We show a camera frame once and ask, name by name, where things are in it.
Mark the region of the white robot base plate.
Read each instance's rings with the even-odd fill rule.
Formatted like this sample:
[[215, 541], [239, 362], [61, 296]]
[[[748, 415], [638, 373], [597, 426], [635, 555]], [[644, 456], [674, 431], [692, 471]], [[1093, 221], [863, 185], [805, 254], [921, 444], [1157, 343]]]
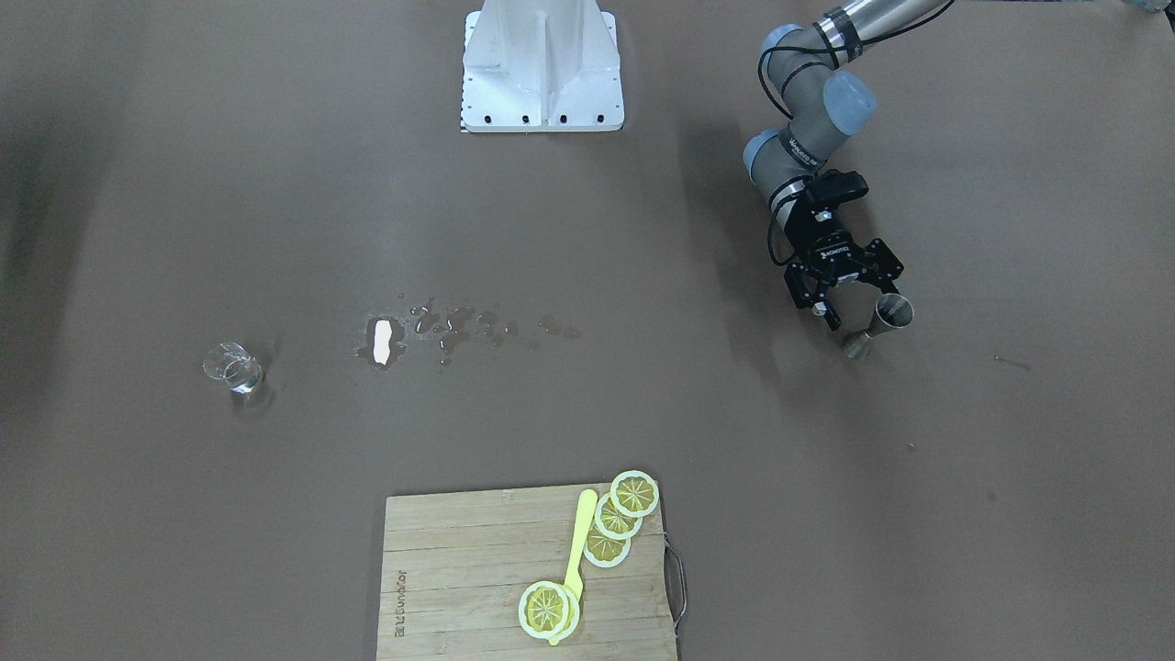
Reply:
[[617, 26], [596, 1], [486, 1], [466, 14], [461, 130], [622, 130]]

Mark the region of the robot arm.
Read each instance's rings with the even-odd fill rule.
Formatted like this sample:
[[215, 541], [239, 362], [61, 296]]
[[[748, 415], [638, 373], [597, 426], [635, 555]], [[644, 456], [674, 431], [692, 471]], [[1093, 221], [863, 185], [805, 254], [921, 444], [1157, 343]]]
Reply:
[[748, 178], [768, 208], [768, 248], [788, 244], [788, 258], [768, 252], [790, 301], [826, 322], [841, 318], [832, 290], [855, 282], [897, 292], [904, 264], [882, 240], [861, 244], [839, 217], [840, 205], [868, 193], [858, 171], [828, 162], [877, 113], [870, 87], [848, 70], [870, 46], [898, 38], [941, 16], [947, 1], [847, 1], [807, 26], [787, 23], [768, 33], [756, 65], [765, 94], [785, 124], [745, 146]]

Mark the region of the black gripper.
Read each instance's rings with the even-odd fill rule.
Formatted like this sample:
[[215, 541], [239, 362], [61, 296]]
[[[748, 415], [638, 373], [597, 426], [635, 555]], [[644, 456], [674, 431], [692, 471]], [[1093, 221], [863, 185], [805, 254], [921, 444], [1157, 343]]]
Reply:
[[798, 309], [810, 309], [830, 331], [842, 319], [828, 294], [837, 286], [861, 282], [882, 296], [895, 294], [905, 267], [882, 240], [857, 243], [841, 222], [838, 208], [864, 197], [870, 187], [860, 171], [831, 171], [803, 180], [801, 191], [788, 201], [783, 231], [795, 259], [785, 267], [784, 281]]

